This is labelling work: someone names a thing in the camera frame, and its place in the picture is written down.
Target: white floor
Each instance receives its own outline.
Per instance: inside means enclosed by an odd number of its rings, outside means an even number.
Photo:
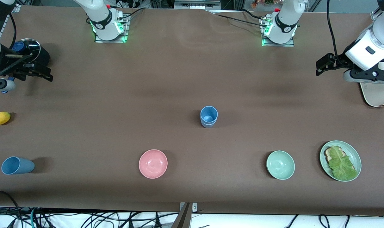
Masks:
[[[165,215],[170,212],[160,212],[159,215]],[[121,219],[128,218],[129,213],[119,213]],[[143,212],[136,215],[133,219],[153,219],[155,212]],[[230,215],[230,214],[194,214],[192,216],[191,228],[202,228],[207,226],[208,228],[284,228],[289,225],[293,215]],[[49,220],[56,228],[80,228],[83,222],[89,218],[89,215],[73,215],[62,216],[56,215],[50,217]],[[176,215],[170,215],[160,219],[161,224],[170,224],[176,218]],[[328,220],[331,228],[344,228],[345,216],[328,216]],[[7,227],[13,217],[8,215],[0,215],[0,228]],[[98,223],[100,219],[96,219],[92,225],[88,227],[94,227],[95,223]],[[118,222],[102,222],[98,228],[112,228],[118,227]],[[135,228],[140,227],[146,222],[133,222]],[[154,222],[147,224],[143,228],[150,228],[154,225]],[[16,221],[14,228],[20,228],[20,222]],[[384,218],[378,217],[359,217],[351,216],[347,228],[384,228]],[[30,228],[30,225],[25,224],[25,228]],[[299,215],[291,228],[323,228],[316,215]]]

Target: green plate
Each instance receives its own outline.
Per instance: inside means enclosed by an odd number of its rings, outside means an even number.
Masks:
[[[294,161],[290,154],[277,150],[267,159],[267,170],[276,179],[289,179],[294,173]]]
[[[354,177],[352,180],[349,180],[349,181],[355,180],[359,176],[359,173],[361,172],[361,167],[362,167],[361,158],[359,157],[358,152],[350,144],[343,142],[343,141],[338,141],[338,140],[329,141],[328,143],[326,143],[321,148],[320,163],[321,163],[321,166],[323,167],[324,171],[328,174],[328,176],[331,176],[331,178],[333,178],[337,181],[349,182],[348,180],[345,180],[345,181],[344,180],[338,180],[337,178],[335,178],[333,176],[332,170],[328,166],[327,159],[326,159],[325,154],[324,154],[325,150],[327,150],[331,146],[341,147],[343,149],[343,151],[347,154],[347,156],[350,157],[350,161],[354,165],[355,170],[358,172],[358,174],[356,175],[356,177]]]

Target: mounting plate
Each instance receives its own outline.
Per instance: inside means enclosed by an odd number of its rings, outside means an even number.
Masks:
[[[182,207],[185,203],[182,202],[180,205],[179,205],[179,211],[182,210]],[[197,212],[198,211],[198,203],[192,203],[192,212]]]

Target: plate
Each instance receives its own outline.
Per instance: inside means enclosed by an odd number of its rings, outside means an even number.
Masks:
[[[148,150],[139,160],[139,169],[143,176],[156,179],[162,176],[168,166],[165,154],[160,150]]]
[[[331,176],[331,178],[333,178],[334,180],[342,181],[342,182],[349,182],[348,180],[345,180],[345,181],[344,180],[338,180],[337,178],[335,178],[333,176],[332,170],[328,166],[328,162],[327,162],[327,159],[325,158],[325,154],[324,154],[325,150],[331,146],[341,147],[343,149],[343,151],[345,152],[345,154],[347,154],[347,156],[350,157],[350,161],[354,165],[354,168],[358,172],[358,174],[356,175],[356,177],[354,177],[354,179],[349,180],[349,181],[355,180],[359,176],[359,173],[361,172],[361,167],[362,167],[361,158],[359,157],[358,152],[350,144],[343,142],[343,141],[338,141],[338,140],[329,141],[328,143],[324,144],[324,146],[321,148],[320,163],[321,163],[321,166],[323,167],[324,171],[328,174],[328,176]]]
[[[294,173],[292,156],[282,150],[272,152],[267,158],[267,170],[276,179],[289,179]]]

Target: pink bowl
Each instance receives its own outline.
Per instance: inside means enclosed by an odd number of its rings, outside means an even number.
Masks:
[[[150,179],[162,176],[167,166],[167,158],[160,150],[148,150],[143,153],[139,160],[141,174]]]

